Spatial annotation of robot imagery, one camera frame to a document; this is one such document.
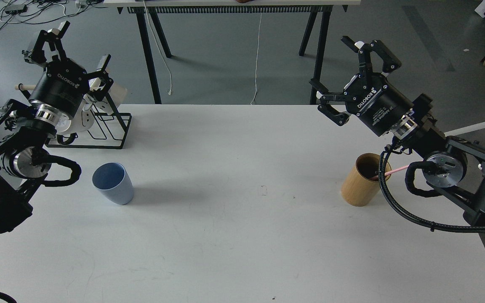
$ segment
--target white tabletop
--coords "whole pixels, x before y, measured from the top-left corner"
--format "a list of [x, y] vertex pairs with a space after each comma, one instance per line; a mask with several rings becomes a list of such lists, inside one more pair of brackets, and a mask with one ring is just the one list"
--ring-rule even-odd
[[[133, 114], [125, 149], [50, 149], [81, 179], [40, 188], [33, 216], [0, 234], [0, 291], [18, 302], [485, 302], [477, 234], [430, 232], [380, 194], [366, 207], [342, 200], [356, 157], [390, 140], [355, 117], [338, 127], [315, 106], [120, 109]], [[135, 186], [128, 205], [92, 187], [111, 161]], [[389, 187], [407, 209], [464, 224], [459, 207], [412, 196], [403, 177]]]
[[[254, 0], [239, 3], [235, 0], [151, 0], [147, 6], [282, 6], [282, 5], [358, 5], [360, 0]], [[143, 6], [143, 1], [104, 0], [104, 6]]]

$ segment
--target power strip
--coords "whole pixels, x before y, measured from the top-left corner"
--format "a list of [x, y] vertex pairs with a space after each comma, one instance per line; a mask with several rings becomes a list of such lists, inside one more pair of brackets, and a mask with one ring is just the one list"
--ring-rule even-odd
[[84, 0], [76, 0], [76, 7], [77, 8], [84, 8], [86, 6], [87, 6], [87, 4]]
[[27, 12], [27, 6], [25, 4], [13, 4], [5, 7], [5, 13], [9, 15], [17, 15], [19, 13]]

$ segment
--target table leg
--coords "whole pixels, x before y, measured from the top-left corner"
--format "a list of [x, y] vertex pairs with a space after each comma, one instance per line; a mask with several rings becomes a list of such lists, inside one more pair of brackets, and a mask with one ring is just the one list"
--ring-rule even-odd
[[308, 40], [310, 40], [310, 35], [312, 34], [316, 17], [317, 12], [310, 12], [310, 17], [308, 18], [308, 23], [306, 24], [306, 29], [304, 31], [304, 36], [302, 37], [301, 48], [298, 50], [298, 55], [301, 57], [304, 56], [304, 52], [306, 52], [306, 46], [308, 45]]
[[166, 41], [166, 36], [164, 36], [164, 30], [162, 29], [162, 25], [160, 25], [158, 14], [156, 14], [156, 11], [153, 11], [150, 12], [149, 15], [151, 16], [152, 23], [155, 25], [156, 33], [158, 34], [158, 38], [160, 39], [160, 44], [162, 44], [162, 49], [166, 54], [166, 58], [171, 58], [170, 47]]
[[[321, 19], [321, 30], [319, 32], [319, 42], [317, 43], [317, 56], [315, 58], [314, 79], [321, 79], [321, 68], [323, 66], [323, 56], [325, 55], [325, 42], [327, 42], [327, 32], [329, 31], [330, 10], [324, 11]], [[312, 88], [310, 104], [317, 104], [317, 90]]]
[[152, 88], [152, 96], [155, 104], [162, 104], [160, 101], [160, 92], [158, 91], [158, 81], [156, 79], [155, 63], [152, 60], [151, 44], [149, 42], [149, 34], [147, 32], [146, 20], [144, 13], [137, 13], [136, 19], [138, 21], [138, 28], [140, 29], [140, 37], [142, 40], [143, 54], [145, 55], [145, 62], [147, 64], [147, 72], [149, 73], [149, 81]]

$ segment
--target concrete floor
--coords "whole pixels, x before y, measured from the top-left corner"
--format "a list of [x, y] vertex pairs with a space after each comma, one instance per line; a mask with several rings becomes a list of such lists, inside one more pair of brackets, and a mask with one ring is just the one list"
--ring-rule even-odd
[[[432, 97], [441, 130], [485, 121], [485, 67], [480, 64], [485, 55], [485, 20], [474, 12], [478, 4], [477, 0], [362, 0], [362, 5], [350, 6], [347, 12], [335, 6], [321, 81], [330, 90], [341, 90], [358, 71], [357, 56], [339, 40], [341, 36], [382, 40], [403, 63], [389, 80], [411, 99], [420, 93]], [[68, 15], [77, 11], [74, 3], [66, 8]], [[35, 10], [29, 6], [29, 12]], [[62, 12], [61, 6], [54, 6], [31, 21], [49, 21]], [[164, 104], [250, 103], [260, 14], [159, 17], [174, 55], [167, 60], [173, 76], [173, 94], [168, 96], [169, 75], [154, 50]], [[321, 16], [305, 57], [298, 56], [298, 48], [307, 13], [261, 17], [255, 104], [308, 104]], [[110, 53], [110, 76], [129, 89], [126, 102], [154, 103], [135, 15], [127, 11], [119, 15], [115, 8], [90, 8], [68, 20], [71, 26], [62, 42], [70, 58], [91, 71], [103, 54]], [[34, 33], [60, 22], [9, 24], [0, 31], [0, 105], [8, 98], [25, 102], [14, 85], [35, 84], [42, 70], [26, 64], [21, 50]], [[380, 65], [376, 59], [374, 67]], [[463, 137], [485, 146], [485, 130]]]

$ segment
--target bamboo cup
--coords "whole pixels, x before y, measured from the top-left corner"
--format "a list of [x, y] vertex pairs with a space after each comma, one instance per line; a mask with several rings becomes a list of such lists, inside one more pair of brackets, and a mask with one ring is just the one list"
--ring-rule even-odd
[[[342, 197], [350, 205], [362, 207], [370, 203], [379, 191], [379, 181], [370, 180], [377, 175], [379, 169], [379, 155], [362, 154], [355, 161], [354, 167], [342, 184]], [[386, 171], [391, 170], [389, 163]]]

